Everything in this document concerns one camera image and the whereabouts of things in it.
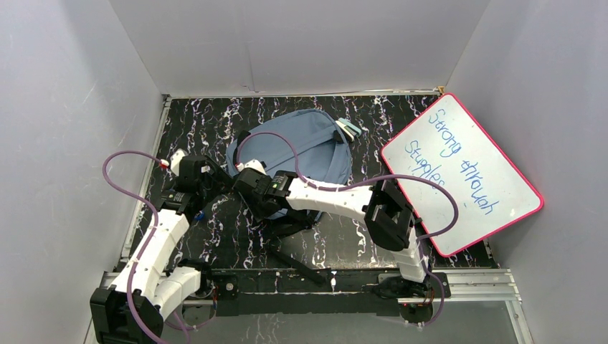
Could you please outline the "blue student backpack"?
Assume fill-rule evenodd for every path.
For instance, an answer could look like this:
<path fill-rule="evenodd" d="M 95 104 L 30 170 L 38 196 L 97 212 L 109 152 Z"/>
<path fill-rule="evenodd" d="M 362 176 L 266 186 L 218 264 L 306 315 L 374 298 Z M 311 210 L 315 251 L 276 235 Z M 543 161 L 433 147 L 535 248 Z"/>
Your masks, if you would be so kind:
<path fill-rule="evenodd" d="M 349 144 L 353 140 L 354 137 L 328 113 L 316 109 L 296 110 L 241 131 L 227 147 L 228 174 L 236 178 L 240 167 L 256 160 L 269 177 L 291 172 L 302 174 L 315 184 L 344 185 L 352 172 Z M 265 224 L 267 251 L 314 283 L 322 283 L 323 278 L 317 277 L 312 269 L 275 248 L 278 239 L 316 224 L 322 216 L 321 211 L 293 211 L 287 206 L 271 206 L 265 210 L 266 201 L 254 193 L 251 186 L 239 182 L 236 189 L 254 219 Z"/>

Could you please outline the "teal eraser case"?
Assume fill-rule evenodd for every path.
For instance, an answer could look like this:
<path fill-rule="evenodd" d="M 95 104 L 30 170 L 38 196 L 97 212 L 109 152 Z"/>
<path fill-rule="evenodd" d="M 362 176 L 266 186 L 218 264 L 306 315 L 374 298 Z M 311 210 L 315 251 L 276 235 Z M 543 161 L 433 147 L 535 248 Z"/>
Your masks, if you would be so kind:
<path fill-rule="evenodd" d="M 345 118 L 337 119 L 336 125 L 340 127 L 349 143 L 354 142 L 362 135 L 362 130 Z"/>

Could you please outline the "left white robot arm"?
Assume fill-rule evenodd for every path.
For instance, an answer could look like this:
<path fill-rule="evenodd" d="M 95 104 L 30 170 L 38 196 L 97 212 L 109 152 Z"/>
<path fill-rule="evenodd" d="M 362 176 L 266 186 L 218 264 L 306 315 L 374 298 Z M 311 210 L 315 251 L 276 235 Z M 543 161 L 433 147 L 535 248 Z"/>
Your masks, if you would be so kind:
<path fill-rule="evenodd" d="M 166 266 L 192 221 L 229 192 L 232 179 L 209 156 L 188 156 L 183 150 L 156 162 L 176 178 L 155 201 L 136 196 L 153 212 L 152 220 L 123 270 L 90 298 L 99 343 L 162 343 L 165 321 L 188 297 L 217 296 L 209 263 L 182 259 L 173 269 Z"/>

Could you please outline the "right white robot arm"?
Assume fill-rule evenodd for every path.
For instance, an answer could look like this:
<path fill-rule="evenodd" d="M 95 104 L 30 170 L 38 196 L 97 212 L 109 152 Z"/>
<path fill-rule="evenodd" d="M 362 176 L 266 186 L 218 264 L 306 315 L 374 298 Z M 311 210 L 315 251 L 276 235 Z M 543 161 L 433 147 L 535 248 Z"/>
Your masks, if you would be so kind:
<path fill-rule="evenodd" d="M 362 225 L 376 246 L 393 254 L 410 295 L 421 297 L 432 287 L 412 206 L 390 179 L 349 187 L 302 179 L 291 171 L 269 176 L 245 168 L 235 176 L 233 189 L 255 220 L 266 221 L 270 239 L 308 229 L 323 213 L 345 216 Z"/>

